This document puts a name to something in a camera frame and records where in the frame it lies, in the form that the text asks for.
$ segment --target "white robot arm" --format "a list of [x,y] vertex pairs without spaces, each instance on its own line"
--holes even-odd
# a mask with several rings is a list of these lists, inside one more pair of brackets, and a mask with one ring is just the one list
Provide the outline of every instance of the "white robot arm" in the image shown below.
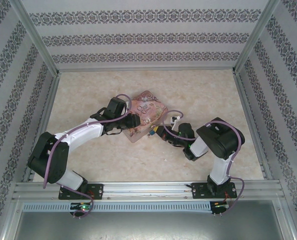
[[232,159],[245,142],[243,134],[219,117],[197,129],[197,138],[189,123],[180,124],[178,132],[172,130],[170,126],[166,128],[159,126],[156,133],[173,146],[183,147],[188,160],[196,161],[209,150],[213,152],[215,158],[207,178],[207,188],[213,196],[223,192],[230,183],[228,173]]
[[44,132],[28,159],[28,167],[43,177],[45,184],[58,183],[83,193],[87,181],[67,168],[68,155],[91,139],[104,134],[110,135],[113,129],[118,129],[120,130],[118,133],[121,133],[122,130],[139,126],[140,117],[136,114],[127,114],[126,108],[125,101],[113,97],[107,107],[101,108],[84,123],[57,134]]

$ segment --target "purple wire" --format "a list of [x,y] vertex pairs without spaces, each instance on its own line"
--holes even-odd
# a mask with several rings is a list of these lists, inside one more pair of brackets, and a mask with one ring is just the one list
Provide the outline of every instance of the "purple wire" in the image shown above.
[[207,124],[205,124],[205,126],[209,125],[209,124],[223,124],[225,126],[228,126],[229,128],[231,128],[234,133],[236,134],[237,136],[237,139],[238,139],[238,145],[237,145],[237,150],[236,152],[234,153],[234,155],[232,156],[231,160],[229,161],[228,163],[228,167],[227,167],[227,170],[226,170],[226,175],[228,175],[228,177],[230,177],[231,179],[236,179],[236,180],[240,180],[242,182],[242,188],[240,189],[240,192],[237,196],[237,198],[235,199],[235,201],[233,202],[232,206],[230,206],[222,215],[225,215],[228,211],[230,211],[234,206],[235,204],[237,203],[237,201],[239,200],[239,198],[241,197],[242,193],[243,193],[243,190],[244,190],[244,187],[245,187],[245,182],[242,178],[240,177],[236,177],[236,176],[230,176],[230,169],[231,169],[231,166],[233,164],[233,160],[234,158],[237,156],[237,154],[239,153],[239,151],[241,150],[241,146],[242,146],[242,139],[241,139],[241,136],[239,134],[239,132],[236,130],[235,127],[233,127],[231,124],[227,123],[227,122],[224,122],[224,121],[217,121],[217,120],[214,120],[214,121],[210,121],[208,122]]
[[69,132],[67,132],[66,134],[64,134],[63,136],[61,136],[57,141],[56,143],[54,144],[54,146],[52,147],[51,151],[50,151],[50,154],[48,156],[48,160],[47,160],[47,165],[46,165],[46,170],[45,170],[45,174],[44,174],[44,182],[43,182],[43,189],[45,189],[45,187],[47,186],[48,184],[48,177],[49,177],[49,171],[50,171],[50,166],[51,166],[51,161],[52,161],[52,156],[54,154],[54,151],[56,149],[56,147],[59,145],[59,143],[66,137],[68,137],[71,133],[75,132],[76,130],[78,129],[81,129],[81,128],[84,128],[86,126],[91,126],[91,125],[94,125],[94,124],[102,124],[102,123],[112,123],[112,122],[115,122],[115,121],[118,121],[118,120],[121,120],[122,118],[125,118],[131,111],[131,108],[132,108],[132,100],[129,96],[127,96],[126,94],[119,94],[117,95],[116,97],[120,97],[120,96],[124,96],[128,99],[129,101],[129,107],[128,107],[128,110],[126,111],[126,113],[124,113],[123,116],[120,116],[118,118],[115,118],[115,119],[111,119],[111,120],[102,120],[102,121],[92,121],[92,122],[89,122],[89,123],[85,123],[85,124],[82,124],[80,126],[77,126],[75,128],[73,128],[72,130],[70,130]]
[[[79,218],[79,219],[81,219],[81,218],[85,218],[87,215],[89,215],[89,214],[91,213],[91,211],[92,211],[92,209],[93,209],[93,206],[94,206],[94,200],[93,200],[93,198],[92,198],[91,196],[89,196],[89,195],[87,195],[87,194],[85,194],[85,193],[82,193],[82,192],[73,190],[72,188],[69,188],[68,186],[64,186],[64,185],[61,185],[61,184],[58,184],[58,185],[60,185],[62,188],[65,188],[65,189],[67,189],[67,190],[69,190],[69,191],[71,191],[71,192],[73,192],[73,193],[82,195],[82,196],[84,196],[84,197],[90,199],[90,203],[91,203],[91,205],[90,205],[90,208],[88,209],[88,211],[85,212],[85,211],[83,211],[83,210],[76,210],[75,212],[73,212],[73,218],[75,218],[75,217],[77,217],[77,218]],[[84,213],[84,214],[83,214],[82,216],[75,216],[76,213]]]
[[194,140],[196,140],[196,139],[197,139],[196,137],[195,137],[195,138],[187,138],[187,137],[177,136],[177,135],[171,133],[170,130],[167,129],[167,126],[165,126],[164,120],[165,120],[165,118],[167,117],[167,115],[168,115],[169,113],[172,113],[172,112],[181,114],[181,116],[179,117],[180,119],[183,118],[183,116],[184,116],[183,112],[181,112],[181,111],[179,111],[179,110],[170,110],[170,111],[165,112],[165,113],[163,114],[163,116],[162,116],[162,124],[163,124],[165,130],[166,130],[169,134],[171,134],[173,137],[178,138],[178,139],[183,139],[183,140],[186,140],[186,141],[194,141]]

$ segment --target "purple cable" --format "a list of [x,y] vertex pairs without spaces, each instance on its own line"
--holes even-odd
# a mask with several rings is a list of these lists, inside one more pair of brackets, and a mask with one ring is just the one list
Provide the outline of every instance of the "purple cable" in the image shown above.
[[223,124],[225,126],[228,126],[229,128],[231,128],[234,133],[236,134],[237,136],[237,139],[238,139],[238,145],[237,145],[237,150],[236,152],[234,153],[234,155],[232,156],[231,160],[229,161],[228,163],[228,167],[227,167],[227,170],[226,170],[226,175],[228,175],[229,178],[231,179],[236,179],[236,180],[240,180],[242,182],[242,188],[240,189],[240,192],[237,196],[237,198],[235,199],[235,201],[233,202],[232,206],[230,206],[222,215],[225,215],[229,210],[231,210],[235,204],[237,203],[237,201],[239,200],[239,198],[241,197],[242,195],[242,192],[244,190],[244,186],[245,186],[245,182],[242,178],[240,177],[236,177],[236,176],[230,176],[230,169],[231,169],[231,166],[233,164],[233,160],[234,158],[237,156],[237,154],[239,153],[239,151],[241,150],[241,146],[242,146],[242,139],[241,139],[241,136],[239,134],[239,132],[235,129],[235,127],[233,127],[231,124],[227,123],[227,122],[224,122],[224,121],[217,121],[217,120],[214,120],[214,121],[210,121],[208,122],[207,124],[205,124],[205,126],[209,125],[209,124]]
[[[76,210],[75,212],[73,212],[73,218],[77,217],[77,218],[81,219],[81,218],[84,218],[84,217],[86,217],[87,215],[89,215],[91,213],[91,211],[93,209],[93,206],[94,206],[94,200],[93,200],[93,198],[91,196],[89,196],[89,195],[87,195],[85,193],[79,192],[79,191],[75,191],[72,188],[69,188],[68,186],[63,186],[61,184],[58,184],[58,185],[60,185],[62,188],[65,188],[65,189],[67,189],[67,190],[69,190],[69,191],[71,191],[73,193],[82,195],[82,196],[87,197],[88,199],[90,199],[91,204],[90,204],[90,208],[88,209],[88,211],[85,212],[83,210]],[[82,216],[75,216],[76,213],[84,213],[84,214]]]
[[178,139],[183,139],[183,140],[186,140],[186,141],[194,141],[194,140],[196,140],[196,139],[197,139],[196,137],[195,137],[195,138],[187,138],[187,137],[177,136],[177,135],[171,133],[170,130],[167,129],[167,126],[165,126],[164,120],[165,120],[165,118],[167,117],[167,115],[168,115],[169,113],[172,113],[172,112],[181,114],[181,116],[179,117],[180,119],[183,118],[183,116],[184,116],[183,112],[181,112],[181,111],[179,111],[179,110],[170,110],[170,111],[167,111],[166,113],[164,113],[164,114],[163,114],[163,117],[162,117],[162,124],[163,124],[165,130],[166,130],[169,134],[171,134],[173,137],[178,138]]
[[121,120],[122,118],[125,118],[131,111],[131,108],[132,108],[132,100],[129,96],[127,96],[126,94],[119,94],[117,95],[116,97],[120,97],[120,96],[124,96],[128,99],[129,101],[129,107],[128,107],[128,110],[126,111],[126,113],[124,113],[123,116],[120,116],[118,118],[115,118],[115,119],[111,119],[111,120],[103,120],[103,121],[92,121],[92,122],[89,122],[89,123],[85,123],[85,124],[82,124],[80,126],[77,126],[75,128],[73,128],[72,130],[70,130],[68,133],[64,134],[63,136],[61,136],[57,141],[56,143],[54,144],[54,146],[52,147],[51,151],[50,151],[50,154],[48,156],[48,160],[47,160],[47,165],[46,165],[46,170],[45,170],[45,175],[44,175],[44,182],[43,182],[43,189],[45,189],[45,187],[47,186],[47,183],[48,183],[48,177],[49,177],[49,171],[50,171],[50,166],[51,166],[51,161],[52,161],[52,156],[54,154],[54,151],[56,149],[56,147],[59,145],[59,143],[64,139],[66,138],[67,136],[69,136],[71,133],[73,133],[74,131],[78,130],[78,129],[81,129],[81,128],[84,128],[85,126],[90,126],[90,125],[94,125],[94,124],[102,124],[102,123],[112,123],[112,122],[115,122],[115,121],[118,121],[118,120]]

